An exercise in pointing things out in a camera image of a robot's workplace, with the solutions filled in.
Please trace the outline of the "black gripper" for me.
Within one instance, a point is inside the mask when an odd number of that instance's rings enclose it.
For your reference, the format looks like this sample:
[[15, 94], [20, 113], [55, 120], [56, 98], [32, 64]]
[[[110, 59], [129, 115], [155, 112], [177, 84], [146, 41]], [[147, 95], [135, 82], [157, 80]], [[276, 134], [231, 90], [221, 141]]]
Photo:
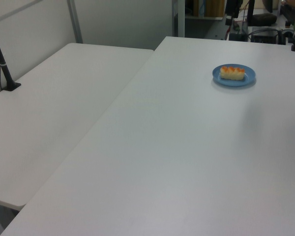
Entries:
[[239, 9], [243, 4], [243, 0], [226, 0], [225, 14], [226, 21], [225, 25], [231, 26], [233, 18], [237, 18], [239, 15]]

